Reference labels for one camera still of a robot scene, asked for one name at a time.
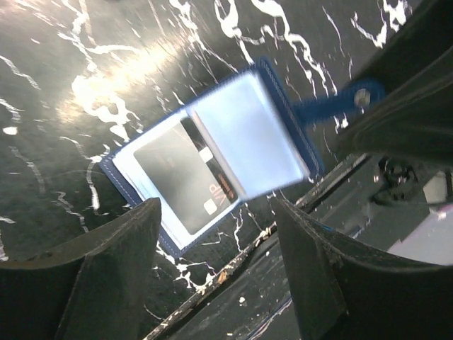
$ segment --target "marble surface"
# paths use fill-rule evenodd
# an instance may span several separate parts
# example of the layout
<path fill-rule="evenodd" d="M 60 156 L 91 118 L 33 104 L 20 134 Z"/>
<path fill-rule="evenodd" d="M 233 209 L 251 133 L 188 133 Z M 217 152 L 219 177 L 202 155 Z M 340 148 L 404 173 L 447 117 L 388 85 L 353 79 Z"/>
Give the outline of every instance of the marble surface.
<path fill-rule="evenodd" d="M 127 211 L 101 157 L 223 77 L 267 55 L 293 100 L 334 94 L 418 2 L 3 0 L 0 259 L 24 260 Z M 328 170 L 347 124 L 309 131 Z M 318 180 L 283 193 L 295 202 Z M 274 224 L 262 197 L 184 259 L 159 247 L 141 333 Z"/>

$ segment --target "open wallet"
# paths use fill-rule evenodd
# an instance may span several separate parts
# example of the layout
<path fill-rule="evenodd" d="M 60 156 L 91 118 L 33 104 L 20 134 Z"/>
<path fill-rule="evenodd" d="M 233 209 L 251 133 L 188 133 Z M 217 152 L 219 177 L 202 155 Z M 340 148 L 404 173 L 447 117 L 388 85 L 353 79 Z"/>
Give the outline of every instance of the open wallet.
<path fill-rule="evenodd" d="M 322 174 L 307 125 L 363 112 L 384 95 L 382 85 L 364 80 L 291 103 L 269 61 L 260 59 L 100 166 L 132 207 L 161 199 L 159 241 L 177 258 L 242 202 Z"/>

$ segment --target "blue wallet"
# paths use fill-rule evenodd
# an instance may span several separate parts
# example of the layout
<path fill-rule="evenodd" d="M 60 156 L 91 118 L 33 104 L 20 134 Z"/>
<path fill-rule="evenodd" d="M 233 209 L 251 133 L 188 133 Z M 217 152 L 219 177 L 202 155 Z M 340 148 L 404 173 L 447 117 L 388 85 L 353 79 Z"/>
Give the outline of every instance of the blue wallet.
<path fill-rule="evenodd" d="M 384 88 L 369 80 L 291 103 L 269 61 L 260 59 L 100 166 L 132 207 L 161 199 L 159 241 L 178 258 L 241 202 L 322 174 L 307 125 L 360 112 L 383 97 Z"/>

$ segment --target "blue strap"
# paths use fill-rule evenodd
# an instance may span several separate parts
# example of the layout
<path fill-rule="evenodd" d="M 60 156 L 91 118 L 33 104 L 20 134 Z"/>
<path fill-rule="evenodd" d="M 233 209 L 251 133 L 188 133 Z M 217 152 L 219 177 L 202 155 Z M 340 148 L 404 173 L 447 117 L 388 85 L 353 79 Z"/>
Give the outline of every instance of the blue strap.
<path fill-rule="evenodd" d="M 366 90 L 369 93 L 369 105 L 366 110 L 385 97 L 384 87 L 374 80 L 357 81 L 339 91 L 337 95 L 304 100 L 293 104 L 293 112 L 304 125 L 310 125 L 343 114 L 362 112 L 362 107 L 355 103 L 356 93 Z"/>

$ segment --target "wallet strap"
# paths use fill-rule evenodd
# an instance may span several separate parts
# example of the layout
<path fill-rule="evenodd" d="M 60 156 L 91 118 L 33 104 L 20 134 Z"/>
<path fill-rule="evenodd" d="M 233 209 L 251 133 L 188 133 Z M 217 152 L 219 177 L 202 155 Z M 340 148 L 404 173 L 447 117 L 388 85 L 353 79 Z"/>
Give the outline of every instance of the wallet strap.
<path fill-rule="evenodd" d="M 369 79 L 356 81 L 335 95 L 294 103 L 292 109 L 303 125 L 310 125 L 336 116 L 361 113 L 384 97 L 384 86 Z"/>

